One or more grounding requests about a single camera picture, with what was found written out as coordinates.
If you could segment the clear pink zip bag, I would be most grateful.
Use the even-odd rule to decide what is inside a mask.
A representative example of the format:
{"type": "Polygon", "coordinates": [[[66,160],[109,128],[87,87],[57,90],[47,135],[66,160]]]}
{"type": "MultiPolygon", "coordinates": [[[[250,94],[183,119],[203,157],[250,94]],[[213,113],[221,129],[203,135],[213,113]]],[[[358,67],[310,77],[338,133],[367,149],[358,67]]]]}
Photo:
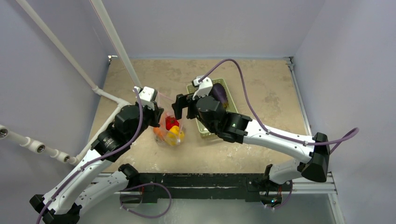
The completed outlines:
{"type": "Polygon", "coordinates": [[[176,119],[171,98],[158,93],[156,98],[159,107],[164,109],[159,121],[159,127],[153,128],[154,138],[157,144],[162,146],[176,147],[185,139],[185,127],[182,119],[176,119]]]}

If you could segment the yellow bell pepper toy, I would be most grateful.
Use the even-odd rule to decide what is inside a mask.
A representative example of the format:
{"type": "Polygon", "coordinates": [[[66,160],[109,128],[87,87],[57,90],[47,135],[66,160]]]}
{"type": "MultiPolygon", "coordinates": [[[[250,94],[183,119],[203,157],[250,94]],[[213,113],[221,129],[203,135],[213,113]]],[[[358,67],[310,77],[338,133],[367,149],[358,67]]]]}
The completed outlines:
{"type": "Polygon", "coordinates": [[[170,145],[170,146],[177,146],[180,145],[185,138],[185,133],[184,131],[178,127],[178,126],[173,126],[166,134],[165,136],[165,141],[170,145]]]}

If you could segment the red tomato toy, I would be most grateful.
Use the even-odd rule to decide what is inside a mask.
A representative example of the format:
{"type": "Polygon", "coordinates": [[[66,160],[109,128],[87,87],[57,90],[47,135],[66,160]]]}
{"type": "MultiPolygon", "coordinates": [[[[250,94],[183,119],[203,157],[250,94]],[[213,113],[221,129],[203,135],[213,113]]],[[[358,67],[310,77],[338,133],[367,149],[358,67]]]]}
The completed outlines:
{"type": "Polygon", "coordinates": [[[176,118],[172,116],[167,116],[165,118],[165,127],[169,131],[172,127],[177,126],[179,127],[179,122],[176,118]]]}

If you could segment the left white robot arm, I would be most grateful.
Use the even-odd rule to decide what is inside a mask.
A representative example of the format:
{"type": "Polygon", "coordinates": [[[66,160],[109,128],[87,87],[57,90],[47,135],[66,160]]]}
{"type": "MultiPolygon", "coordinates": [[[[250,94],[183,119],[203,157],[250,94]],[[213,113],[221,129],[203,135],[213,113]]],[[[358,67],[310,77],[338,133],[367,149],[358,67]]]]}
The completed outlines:
{"type": "Polygon", "coordinates": [[[156,102],[127,105],[98,134],[78,165],[51,191],[36,194],[30,204],[38,212],[36,223],[75,224],[84,212],[110,194],[139,186],[139,172],[130,164],[121,165],[104,182],[89,184],[131,148],[148,128],[159,127],[163,108],[156,102]]]}

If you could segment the purple eggplant toy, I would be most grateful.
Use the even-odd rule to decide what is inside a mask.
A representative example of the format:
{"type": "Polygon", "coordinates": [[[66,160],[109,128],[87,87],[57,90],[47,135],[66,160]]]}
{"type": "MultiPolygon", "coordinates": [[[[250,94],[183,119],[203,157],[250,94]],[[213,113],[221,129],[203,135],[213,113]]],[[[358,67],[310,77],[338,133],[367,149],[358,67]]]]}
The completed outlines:
{"type": "Polygon", "coordinates": [[[229,101],[228,101],[227,93],[222,84],[214,83],[211,90],[211,94],[216,100],[218,100],[223,105],[224,108],[228,107],[229,101]]]}

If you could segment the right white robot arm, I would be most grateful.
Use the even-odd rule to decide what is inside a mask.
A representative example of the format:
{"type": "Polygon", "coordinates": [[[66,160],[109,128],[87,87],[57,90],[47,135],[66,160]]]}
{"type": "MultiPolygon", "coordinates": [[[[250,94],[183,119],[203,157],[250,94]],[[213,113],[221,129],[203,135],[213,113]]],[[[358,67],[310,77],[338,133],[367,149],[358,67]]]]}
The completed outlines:
{"type": "Polygon", "coordinates": [[[188,119],[199,120],[210,133],[226,142],[266,147],[291,156],[290,161],[267,166],[262,177],[266,189],[273,190],[300,177],[313,182],[326,182],[330,150],[323,144],[327,140],[325,134],[271,133],[249,116],[227,112],[212,96],[193,99],[192,94],[179,94],[172,104],[176,119],[181,119],[184,108],[187,108],[188,119]]]}

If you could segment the orange fruit toy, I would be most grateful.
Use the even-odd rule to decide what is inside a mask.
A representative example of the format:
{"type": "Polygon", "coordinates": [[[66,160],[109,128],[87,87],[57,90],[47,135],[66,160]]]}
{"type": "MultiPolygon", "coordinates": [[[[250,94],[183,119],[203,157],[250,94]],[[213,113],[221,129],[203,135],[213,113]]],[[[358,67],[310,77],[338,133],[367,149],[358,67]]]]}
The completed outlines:
{"type": "Polygon", "coordinates": [[[165,135],[167,133],[166,129],[160,128],[160,127],[154,127],[153,128],[153,133],[155,134],[155,136],[159,139],[164,141],[165,139],[165,135]]]}

